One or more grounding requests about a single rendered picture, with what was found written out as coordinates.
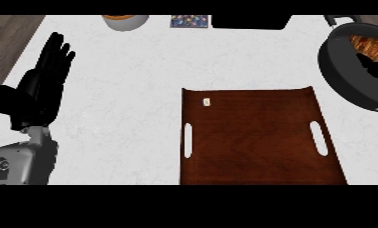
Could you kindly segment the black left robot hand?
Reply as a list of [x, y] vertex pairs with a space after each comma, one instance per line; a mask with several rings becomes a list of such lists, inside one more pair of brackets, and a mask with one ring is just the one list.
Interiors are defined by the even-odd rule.
[[10, 117], [10, 129], [47, 127], [54, 121], [75, 52], [63, 35], [50, 34], [35, 67], [22, 76], [17, 87], [0, 85], [0, 114]]

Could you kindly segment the brown wooden tray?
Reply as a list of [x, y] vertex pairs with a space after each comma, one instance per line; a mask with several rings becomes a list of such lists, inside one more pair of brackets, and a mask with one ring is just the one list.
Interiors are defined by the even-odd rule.
[[347, 183], [310, 87], [184, 89], [181, 123], [192, 126], [192, 154], [180, 156], [181, 184]]

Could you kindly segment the dark grey pot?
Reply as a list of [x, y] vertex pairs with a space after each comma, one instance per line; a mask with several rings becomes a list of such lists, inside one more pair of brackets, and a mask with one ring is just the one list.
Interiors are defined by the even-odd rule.
[[336, 25], [342, 15], [325, 15], [332, 31], [319, 48], [317, 63], [322, 76], [338, 95], [360, 108], [378, 112], [378, 78], [367, 73], [357, 58], [348, 36], [378, 38], [378, 26], [348, 15], [351, 23]]

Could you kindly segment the grey bowl with orange content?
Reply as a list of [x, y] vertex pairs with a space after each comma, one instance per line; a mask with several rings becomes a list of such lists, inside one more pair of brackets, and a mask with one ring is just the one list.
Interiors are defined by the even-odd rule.
[[115, 31], [133, 31], [137, 29], [147, 21], [147, 15], [103, 15], [105, 23], [110, 29]]

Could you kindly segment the blue patterned box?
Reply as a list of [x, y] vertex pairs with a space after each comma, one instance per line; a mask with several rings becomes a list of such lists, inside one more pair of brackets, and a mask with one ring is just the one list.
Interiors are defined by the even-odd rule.
[[206, 15], [172, 15], [170, 21], [171, 28], [206, 28]]

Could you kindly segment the black appliance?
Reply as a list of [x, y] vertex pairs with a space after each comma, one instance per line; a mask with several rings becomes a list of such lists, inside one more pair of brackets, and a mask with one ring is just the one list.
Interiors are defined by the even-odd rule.
[[211, 25], [221, 29], [282, 30], [289, 15], [212, 15]]

